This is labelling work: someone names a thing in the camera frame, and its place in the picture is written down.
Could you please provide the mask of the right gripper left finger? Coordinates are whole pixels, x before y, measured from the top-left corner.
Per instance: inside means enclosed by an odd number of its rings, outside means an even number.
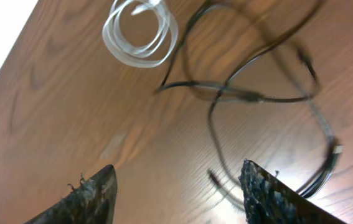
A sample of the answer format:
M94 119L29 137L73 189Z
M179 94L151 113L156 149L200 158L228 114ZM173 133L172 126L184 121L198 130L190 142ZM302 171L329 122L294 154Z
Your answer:
M97 223L112 224L118 191L116 172L109 164L89 179L82 177L79 186L28 223Z

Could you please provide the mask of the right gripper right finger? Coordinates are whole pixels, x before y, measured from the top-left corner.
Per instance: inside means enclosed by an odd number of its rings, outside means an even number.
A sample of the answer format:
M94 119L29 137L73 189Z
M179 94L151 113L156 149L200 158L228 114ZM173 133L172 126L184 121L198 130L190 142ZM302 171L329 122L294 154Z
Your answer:
M248 224L343 224L251 160L239 177Z

